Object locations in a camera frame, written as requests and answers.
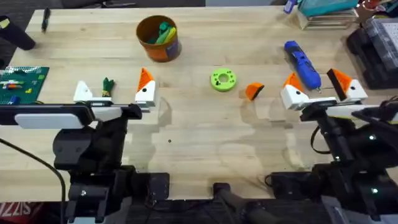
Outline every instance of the orange object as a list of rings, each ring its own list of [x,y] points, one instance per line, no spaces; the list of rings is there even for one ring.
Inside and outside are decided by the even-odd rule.
[[[141,69],[141,74],[139,77],[139,83],[138,83],[138,88],[137,91],[140,91],[146,84],[148,84],[150,81],[152,81],[154,78],[152,75],[145,69]]]
[[[286,85],[292,85],[294,88],[303,92],[303,88],[301,87],[300,81],[298,80],[296,73],[291,73],[289,77],[287,77],[284,83],[284,88]]]
[[[149,40],[159,37],[159,26],[162,22],[167,22],[170,26],[175,27],[175,35],[166,43],[149,44]],[[177,58],[181,51],[177,31],[178,28],[171,18],[155,15],[142,20],[137,26],[136,34],[149,58],[156,62],[169,62]]]
[[[247,98],[249,100],[254,100],[263,88],[264,85],[261,83],[252,83],[248,85],[245,91]]]
[[[344,93],[347,92],[349,85],[351,84],[352,78],[350,78],[343,72],[335,70],[335,69],[330,69],[328,72],[328,76],[333,85],[336,84],[336,83],[334,83],[334,79],[336,79],[336,81],[338,82],[340,88],[344,91]]]

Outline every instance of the green donut toy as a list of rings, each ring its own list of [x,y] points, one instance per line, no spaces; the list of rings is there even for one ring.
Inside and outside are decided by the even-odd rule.
[[[230,69],[220,68],[211,74],[210,83],[217,91],[230,91],[236,85],[236,75]]]

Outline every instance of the cup of markers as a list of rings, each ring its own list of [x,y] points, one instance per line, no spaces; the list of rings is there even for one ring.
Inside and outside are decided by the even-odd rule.
[[[137,26],[137,37],[147,55],[156,62],[169,62],[181,51],[177,26],[167,16],[150,16]]]

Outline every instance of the small green toy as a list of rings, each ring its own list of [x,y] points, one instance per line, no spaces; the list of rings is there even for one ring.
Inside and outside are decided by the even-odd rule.
[[[114,81],[109,80],[107,77],[103,81],[102,97],[111,97],[111,91],[114,86]]]
[[[236,75],[228,68],[220,68],[211,74],[210,83],[217,91],[230,91],[236,85]]]

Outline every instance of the black cable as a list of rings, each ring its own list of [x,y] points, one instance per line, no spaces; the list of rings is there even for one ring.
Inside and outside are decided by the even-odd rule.
[[[221,198],[221,197],[218,197],[218,198],[220,199],[221,203],[223,204],[223,207],[224,207],[224,209],[226,211],[226,214],[227,214],[227,216],[229,218],[229,221],[231,222],[231,224],[235,224],[234,217],[232,216],[231,211],[229,210],[228,206],[226,205],[224,199]]]
[[[145,219],[144,224],[147,224],[147,223],[148,223],[148,220],[149,220],[150,215],[152,214],[152,211],[153,211],[153,210],[149,210],[149,213],[148,213],[148,215],[147,215],[147,218]]]
[[[184,213],[184,212],[190,211],[194,208],[201,207],[201,206],[207,205],[212,202],[213,202],[213,199],[206,201],[206,202],[197,203],[195,205],[190,206],[189,208],[187,208],[185,210],[179,210],[179,211],[178,210],[170,210],[170,209],[155,209],[154,206],[149,207],[148,205],[145,204],[145,202],[144,202],[144,206],[149,210],[152,210],[154,212],[159,212],[159,213]]]
[[[322,154],[322,155],[329,155],[329,154],[331,154],[330,151],[319,151],[319,150],[316,150],[316,149],[313,147],[313,142],[314,142],[314,140],[315,140],[315,136],[317,135],[319,129],[320,129],[319,126],[317,126],[317,127],[315,128],[315,130],[313,130],[313,133],[311,134],[311,139],[310,139],[311,148],[312,148],[312,150],[314,150],[316,153],[319,153],[319,154]]]
[[[207,214],[216,224],[220,224],[219,221],[217,221],[217,219],[206,209],[205,206],[203,206],[203,210],[206,212],[206,214]]]
[[[266,183],[267,187],[272,188],[272,184],[268,183],[267,179],[271,177],[271,174],[266,175],[264,178],[264,182]]]
[[[27,152],[23,149],[21,149],[18,146],[15,146],[9,142],[7,142],[4,139],[0,138],[0,143],[17,150],[18,152],[22,153],[25,156],[29,156],[30,158],[36,160],[37,162],[43,164],[45,167],[49,168],[60,180],[61,182],[61,208],[60,208],[60,223],[63,224],[64,220],[65,220],[65,214],[64,214],[64,207],[65,207],[65,197],[66,197],[66,186],[65,186],[65,181],[63,180],[62,175],[59,173],[58,170],[56,170],[54,167],[52,167],[50,164],[48,164],[47,162],[45,162],[44,160],[42,160],[41,158],[33,155],[30,152]]]

